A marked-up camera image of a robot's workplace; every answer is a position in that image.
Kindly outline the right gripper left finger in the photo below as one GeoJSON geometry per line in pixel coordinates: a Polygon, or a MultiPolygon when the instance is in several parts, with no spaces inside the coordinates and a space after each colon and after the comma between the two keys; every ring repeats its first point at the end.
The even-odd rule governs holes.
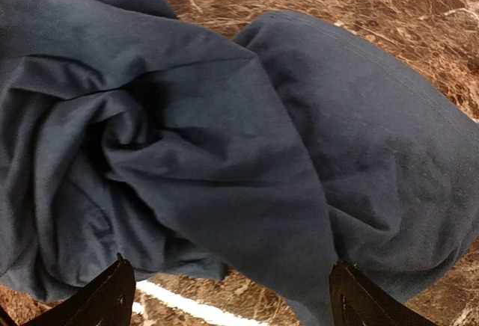
{"type": "Polygon", "coordinates": [[[94,280],[46,313],[27,322],[34,326],[129,326],[135,297],[134,271],[118,256],[94,280]]]}

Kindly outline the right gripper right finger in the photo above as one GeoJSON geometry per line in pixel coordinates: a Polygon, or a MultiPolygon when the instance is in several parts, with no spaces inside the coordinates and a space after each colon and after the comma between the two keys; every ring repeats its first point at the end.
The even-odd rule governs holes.
{"type": "Polygon", "coordinates": [[[394,300],[347,261],[332,268],[329,291],[336,326],[436,326],[394,300]]]}

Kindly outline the blue garment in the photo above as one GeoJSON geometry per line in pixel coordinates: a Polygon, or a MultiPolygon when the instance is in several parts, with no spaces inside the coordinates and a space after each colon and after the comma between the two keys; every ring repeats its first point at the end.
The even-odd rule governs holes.
{"type": "Polygon", "coordinates": [[[229,265],[330,325],[345,259],[399,301],[478,237],[478,125],[348,31],[234,39],[165,0],[1,0],[1,283],[46,302],[118,256],[229,265]]]}

